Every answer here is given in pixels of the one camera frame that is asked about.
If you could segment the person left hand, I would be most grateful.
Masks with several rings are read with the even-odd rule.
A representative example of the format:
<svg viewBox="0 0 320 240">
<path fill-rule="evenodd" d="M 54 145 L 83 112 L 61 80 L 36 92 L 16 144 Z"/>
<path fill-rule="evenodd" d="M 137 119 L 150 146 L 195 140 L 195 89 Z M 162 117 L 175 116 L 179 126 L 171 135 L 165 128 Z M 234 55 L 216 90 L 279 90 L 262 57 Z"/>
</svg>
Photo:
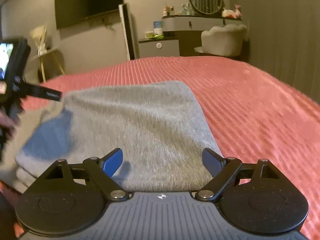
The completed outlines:
<svg viewBox="0 0 320 240">
<path fill-rule="evenodd" d="M 13 119 L 6 115 L 4 111 L 0 113 L 0 124 L 1 128 L 3 128 L 5 137 L 7 140 L 11 140 L 15 133 L 16 127 L 20 124 L 19 116 L 15 116 Z"/>
</svg>

